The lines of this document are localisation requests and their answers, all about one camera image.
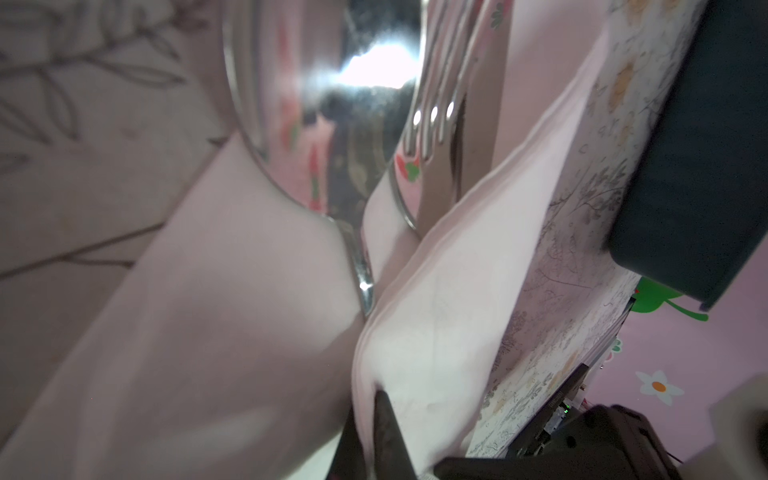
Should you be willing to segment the silver fork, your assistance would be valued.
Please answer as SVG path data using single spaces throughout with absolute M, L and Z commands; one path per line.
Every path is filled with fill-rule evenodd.
M 420 237 L 458 197 L 458 119 L 484 35 L 487 1 L 427 1 L 424 62 L 393 166 L 395 199 Z

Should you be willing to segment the silver table knife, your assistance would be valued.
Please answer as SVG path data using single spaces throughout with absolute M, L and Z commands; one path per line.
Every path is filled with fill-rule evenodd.
M 512 25 L 512 1 L 490 1 L 457 123 L 454 199 L 460 200 L 493 166 Z

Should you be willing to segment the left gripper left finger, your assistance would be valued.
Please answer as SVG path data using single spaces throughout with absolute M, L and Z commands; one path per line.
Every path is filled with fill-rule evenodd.
M 366 480 L 368 470 L 358 436 L 355 415 L 350 409 L 326 480 Z

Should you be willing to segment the silver spoon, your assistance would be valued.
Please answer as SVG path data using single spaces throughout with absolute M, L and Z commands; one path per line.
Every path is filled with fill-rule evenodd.
M 422 1 L 229 1 L 226 75 L 239 131 L 294 203 L 343 239 L 361 310 L 375 305 L 366 206 L 413 113 Z

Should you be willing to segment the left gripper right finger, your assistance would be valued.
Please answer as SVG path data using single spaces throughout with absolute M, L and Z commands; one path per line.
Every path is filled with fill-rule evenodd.
M 375 394 L 373 468 L 378 480 L 417 480 L 388 394 Z

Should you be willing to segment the white paper napkin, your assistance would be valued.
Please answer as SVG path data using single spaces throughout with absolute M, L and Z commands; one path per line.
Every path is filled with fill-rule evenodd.
M 385 391 L 416 474 L 474 428 L 607 53 L 600 1 L 513 9 L 494 168 L 416 240 L 387 186 L 365 217 L 363 319 L 341 240 L 233 137 L 1 452 L 5 479 L 322 479 Z

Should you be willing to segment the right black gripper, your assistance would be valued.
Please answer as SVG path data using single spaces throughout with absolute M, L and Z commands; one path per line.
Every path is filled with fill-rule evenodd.
M 546 413 L 588 372 L 580 364 L 548 399 L 502 458 L 446 458 L 439 479 L 679 479 L 648 419 L 620 405 L 597 405 L 544 439 Z

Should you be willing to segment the dark teal plastic bin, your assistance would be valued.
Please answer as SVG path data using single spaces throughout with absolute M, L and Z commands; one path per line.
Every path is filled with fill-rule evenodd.
M 767 231 L 767 5 L 711 1 L 608 239 L 711 309 Z

